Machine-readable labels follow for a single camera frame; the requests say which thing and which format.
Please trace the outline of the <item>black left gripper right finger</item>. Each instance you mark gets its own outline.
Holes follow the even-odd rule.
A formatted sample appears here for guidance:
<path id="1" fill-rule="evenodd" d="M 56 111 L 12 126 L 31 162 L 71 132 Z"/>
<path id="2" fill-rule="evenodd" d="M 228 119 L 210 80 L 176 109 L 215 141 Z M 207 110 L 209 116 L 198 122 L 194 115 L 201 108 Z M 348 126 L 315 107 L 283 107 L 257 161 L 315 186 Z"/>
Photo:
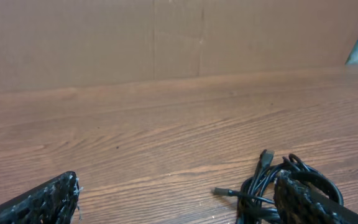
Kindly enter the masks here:
<path id="1" fill-rule="evenodd" d="M 282 223 L 358 224 L 358 214 L 344 206 L 339 189 L 319 173 L 280 171 L 273 200 Z"/>

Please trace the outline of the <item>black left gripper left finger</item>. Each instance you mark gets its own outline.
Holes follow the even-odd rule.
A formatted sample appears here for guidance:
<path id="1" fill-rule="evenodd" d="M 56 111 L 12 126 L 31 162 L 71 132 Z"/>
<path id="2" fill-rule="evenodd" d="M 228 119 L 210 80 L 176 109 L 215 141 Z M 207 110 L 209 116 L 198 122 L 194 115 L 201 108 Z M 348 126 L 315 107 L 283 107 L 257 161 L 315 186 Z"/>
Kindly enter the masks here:
<path id="1" fill-rule="evenodd" d="M 70 224 L 79 195 L 76 173 L 64 172 L 0 204 L 0 224 Z"/>

